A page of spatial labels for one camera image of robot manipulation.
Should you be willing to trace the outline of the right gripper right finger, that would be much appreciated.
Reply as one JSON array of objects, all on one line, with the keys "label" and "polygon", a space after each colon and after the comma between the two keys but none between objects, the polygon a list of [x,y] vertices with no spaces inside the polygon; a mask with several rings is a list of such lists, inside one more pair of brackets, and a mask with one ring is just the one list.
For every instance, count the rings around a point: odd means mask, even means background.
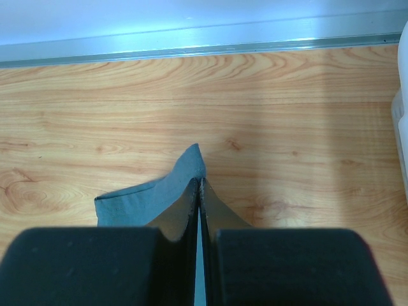
[{"label": "right gripper right finger", "polygon": [[255,228],[200,183],[208,305],[391,305],[370,247],[342,228]]}]

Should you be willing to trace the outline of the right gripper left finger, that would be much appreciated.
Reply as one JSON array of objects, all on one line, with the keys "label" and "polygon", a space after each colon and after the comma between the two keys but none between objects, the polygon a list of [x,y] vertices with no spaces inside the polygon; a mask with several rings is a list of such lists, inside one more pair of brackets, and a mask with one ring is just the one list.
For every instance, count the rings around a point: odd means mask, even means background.
[{"label": "right gripper left finger", "polygon": [[192,305],[198,182],[145,226],[31,228],[1,262],[2,305]]}]

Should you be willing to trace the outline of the grey blue t shirt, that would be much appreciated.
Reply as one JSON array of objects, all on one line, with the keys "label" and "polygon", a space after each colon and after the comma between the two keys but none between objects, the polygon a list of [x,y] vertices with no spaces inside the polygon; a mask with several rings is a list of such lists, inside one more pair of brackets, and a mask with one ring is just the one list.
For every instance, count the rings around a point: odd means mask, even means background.
[{"label": "grey blue t shirt", "polygon": [[94,199],[98,226],[144,226],[179,199],[192,179],[207,170],[197,143],[188,147],[165,176]]}]

